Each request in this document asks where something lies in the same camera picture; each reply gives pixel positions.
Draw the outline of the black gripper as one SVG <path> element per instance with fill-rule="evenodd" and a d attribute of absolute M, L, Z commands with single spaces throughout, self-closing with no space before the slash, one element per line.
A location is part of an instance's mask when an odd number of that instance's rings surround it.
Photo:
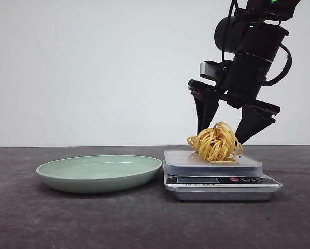
<path fill-rule="evenodd" d="M 235 137 L 243 144 L 252 136 L 275 122 L 272 114 L 280 112 L 280 107 L 256 99 L 261 86 L 266 82 L 266 75 L 271 62 L 251 54 L 234 57 L 225 78 L 215 82 L 214 86 L 190 80 L 189 89 L 201 93 L 212 91 L 214 99 L 193 94 L 197 112 L 197 132 L 207 129 L 218 109 L 219 99 L 234 107 L 242 107 L 242 118 L 235 132 Z"/>

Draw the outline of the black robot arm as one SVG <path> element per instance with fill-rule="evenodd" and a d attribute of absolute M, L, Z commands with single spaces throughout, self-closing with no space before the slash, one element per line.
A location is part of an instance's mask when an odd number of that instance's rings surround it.
<path fill-rule="evenodd" d="M 204 61 L 200 76 L 214 81 L 214 86 L 197 80 L 188 85 L 196 103 L 197 131 L 209 127 L 219 101 L 242 111 L 235 136 L 243 143 L 272 123 L 280 108 L 259 101 L 257 95 L 263 86 L 272 86 L 282 80 L 292 66 L 292 56 L 287 56 L 283 70 L 272 80 L 266 76 L 288 30 L 283 21 L 293 17 L 297 1 L 248 1 L 239 8 L 232 1 L 227 17 L 217 25 L 214 40 L 223 53 L 232 53 L 232 60 Z"/>

